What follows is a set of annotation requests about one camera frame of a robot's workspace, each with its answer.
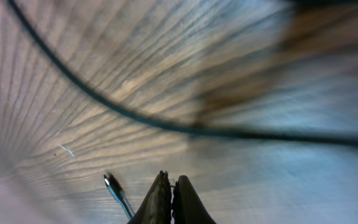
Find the wooden surface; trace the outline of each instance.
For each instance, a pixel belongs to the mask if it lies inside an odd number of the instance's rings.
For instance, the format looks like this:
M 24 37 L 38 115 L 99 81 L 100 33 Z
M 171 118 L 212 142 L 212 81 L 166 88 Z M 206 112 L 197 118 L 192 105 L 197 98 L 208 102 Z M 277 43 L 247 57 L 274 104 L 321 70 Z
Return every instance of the wooden surface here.
M 19 1 L 88 84 L 184 123 L 358 132 L 358 4 Z M 358 223 L 358 149 L 146 127 L 78 91 L 0 1 L 0 223 L 125 223 L 159 170 L 217 223 Z

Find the cable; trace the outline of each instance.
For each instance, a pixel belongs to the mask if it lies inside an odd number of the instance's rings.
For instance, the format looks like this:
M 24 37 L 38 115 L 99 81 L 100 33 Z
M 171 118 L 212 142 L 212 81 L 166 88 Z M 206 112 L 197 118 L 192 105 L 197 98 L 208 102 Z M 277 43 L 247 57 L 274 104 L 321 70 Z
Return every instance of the cable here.
M 15 0 L 7 0 L 8 4 L 20 20 L 24 29 L 30 34 L 34 42 L 43 50 L 47 57 L 60 69 L 62 74 L 73 82 L 79 89 L 84 91 L 89 97 L 110 108 L 111 110 L 133 119 L 134 121 L 162 128 L 169 131 L 177 131 L 181 133 L 193 134 L 197 136 L 214 136 L 225 138 L 239 139 L 264 139 L 278 141 L 298 141 L 298 142 L 314 142 L 325 144 L 339 144 L 346 146 L 358 147 L 358 133 L 324 133 L 318 132 L 299 132 L 299 131 L 274 131 L 274 130 L 250 130 L 250 129 L 234 129 L 234 128 L 199 128 L 186 124 L 174 123 L 173 121 L 165 121 L 158 118 L 147 117 L 143 114 L 131 111 L 119 103 L 108 100 L 103 95 L 95 92 L 92 88 L 83 83 L 71 70 L 66 67 L 63 62 L 48 48 L 46 43 L 41 39 L 30 22 L 23 15 Z

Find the black cable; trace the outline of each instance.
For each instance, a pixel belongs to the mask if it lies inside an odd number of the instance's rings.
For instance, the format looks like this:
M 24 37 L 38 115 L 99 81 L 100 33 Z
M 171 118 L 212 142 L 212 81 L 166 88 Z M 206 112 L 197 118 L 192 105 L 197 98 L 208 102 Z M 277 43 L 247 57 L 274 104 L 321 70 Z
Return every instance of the black cable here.
M 43 50 L 43 52 L 49 57 L 49 59 L 58 67 L 64 76 L 72 81 L 79 89 L 84 91 L 92 99 L 98 101 L 111 110 L 133 119 L 134 121 L 147 124 L 156 128 L 162 128 L 169 131 L 178 131 L 181 133 L 193 134 L 197 136 L 216 136 L 226 138 L 239 138 L 239 139 L 264 139 L 264 140 L 279 140 L 279 141 L 298 141 L 298 142 L 314 142 L 314 143 L 326 143 L 326 144 L 340 144 L 347 146 L 358 147 L 358 133 L 342 133 L 332 134 L 318 132 L 299 132 L 299 131 L 263 131 L 263 130 L 249 130 L 249 129 L 234 129 L 234 128 L 199 128 L 186 124 L 178 124 L 173 121 L 165 121 L 158 118 L 151 118 L 135 111 L 126 109 L 125 106 L 119 103 L 112 102 L 96 93 L 89 86 L 84 84 L 73 72 L 70 71 L 60 59 L 48 48 L 45 42 L 41 39 L 38 33 L 30 25 L 28 20 L 23 15 L 19 6 L 15 3 L 15 0 L 7 0 L 10 7 L 20 20 L 24 29 L 30 34 L 33 40 Z

